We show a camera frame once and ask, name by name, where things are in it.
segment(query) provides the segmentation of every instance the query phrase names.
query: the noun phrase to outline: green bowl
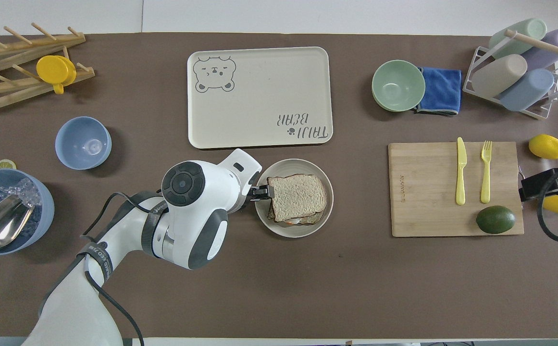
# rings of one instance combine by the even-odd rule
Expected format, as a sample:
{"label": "green bowl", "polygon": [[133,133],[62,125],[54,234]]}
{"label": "green bowl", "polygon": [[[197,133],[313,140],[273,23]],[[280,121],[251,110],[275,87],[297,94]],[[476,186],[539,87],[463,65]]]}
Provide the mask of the green bowl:
{"label": "green bowl", "polygon": [[373,75],[373,97],[389,111],[406,111],[424,97],[424,76],[407,61],[388,61]]}

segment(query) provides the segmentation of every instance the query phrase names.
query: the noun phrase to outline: cup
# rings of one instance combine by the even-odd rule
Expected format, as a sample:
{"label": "cup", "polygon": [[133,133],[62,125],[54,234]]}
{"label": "cup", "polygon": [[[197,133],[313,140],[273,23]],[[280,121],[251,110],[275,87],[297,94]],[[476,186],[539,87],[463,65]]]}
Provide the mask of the cup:
{"label": "cup", "polygon": [[492,98],[512,86],[527,72],[527,61],[511,54],[480,68],[471,75],[473,90],[481,97]]}
{"label": "cup", "polygon": [[538,68],[524,74],[518,82],[499,95],[501,105],[511,111],[523,111],[546,95],[554,84],[549,70]]}
{"label": "cup", "polygon": [[[546,24],[541,19],[531,18],[523,20],[522,22],[510,25],[507,28],[492,35],[492,37],[490,37],[490,41],[488,42],[488,48],[492,48],[499,42],[501,42],[501,40],[505,38],[505,30],[507,29],[517,31],[523,35],[533,37],[537,40],[542,39],[546,35],[547,30]],[[494,53],[492,56],[495,59],[500,59],[510,54],[522,54],[529,50],[531,47],[532,46],[528,43],[520,42],[514,39],[500,50],[497,50],[496,53]]]}
{"label": "cup", "polygon": [[[542,42],[554,44],[558,47],[558,29],[550,31],[542,39]],[[522,53],[522,57],[527,61],[527,71],[536,70],[538,68],[547,68],[558,61],[558,54],[549,50],[533,47]]]}
{"label": "cup", "polygon": [[56,94],[63,94],[63,87],[76,79],[76,66],[66,57],[60,55],[46,55],[37,62],[38,76],[46,83],[50,83]]}

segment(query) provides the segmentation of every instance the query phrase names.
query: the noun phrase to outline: beige tray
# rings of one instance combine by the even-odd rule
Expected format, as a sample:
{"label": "beige tray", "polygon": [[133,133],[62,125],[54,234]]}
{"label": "beige tray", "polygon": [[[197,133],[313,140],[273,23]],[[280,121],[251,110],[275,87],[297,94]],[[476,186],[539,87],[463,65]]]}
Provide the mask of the beige tray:
{"label": "beige tray", "polygon": [[187,83],[188,135],[196,148],[322,144],[332,136],[323,48],[195,52]]}

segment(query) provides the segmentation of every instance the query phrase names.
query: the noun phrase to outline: sandwich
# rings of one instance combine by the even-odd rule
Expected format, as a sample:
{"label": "sandwich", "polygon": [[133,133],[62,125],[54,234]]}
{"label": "sandwich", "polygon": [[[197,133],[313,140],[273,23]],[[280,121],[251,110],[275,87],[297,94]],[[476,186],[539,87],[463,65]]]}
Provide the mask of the sandwich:
{"label": "sandwich", "polygon": [[321,220],[328,197],[315,175],[269,177],[268,185],[274,188],[268,219],[288,225],[312,225]]}

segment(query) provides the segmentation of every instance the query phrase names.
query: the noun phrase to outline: avocado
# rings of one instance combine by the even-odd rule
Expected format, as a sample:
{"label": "avocado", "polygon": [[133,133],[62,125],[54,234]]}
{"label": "avocado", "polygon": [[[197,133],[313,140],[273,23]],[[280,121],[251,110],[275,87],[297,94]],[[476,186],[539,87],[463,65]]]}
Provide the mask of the avocado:
{"label": "avocado", "polygon": [[479,229],[487,234],[497,235],[514,226],[516,215],[504,206],[490,206],[477,213],[475,221]]}

